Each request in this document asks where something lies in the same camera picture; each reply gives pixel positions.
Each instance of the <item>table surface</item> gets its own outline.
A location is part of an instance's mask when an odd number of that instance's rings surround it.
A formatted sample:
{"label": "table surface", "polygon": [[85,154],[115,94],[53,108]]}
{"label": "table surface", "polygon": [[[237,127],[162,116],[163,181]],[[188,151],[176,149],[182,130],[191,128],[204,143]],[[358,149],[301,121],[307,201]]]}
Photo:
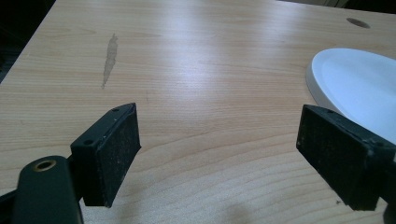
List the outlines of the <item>table surface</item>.
{"label": "table surface", "polygon": [[82,205],[86,223],[381,223],[383,201],[344,206],[295,140],[314,55],[396,58],[395,22],[272,0],[58,0],[0,85],[0,193],[136,102],[143,147],[111,209]]}

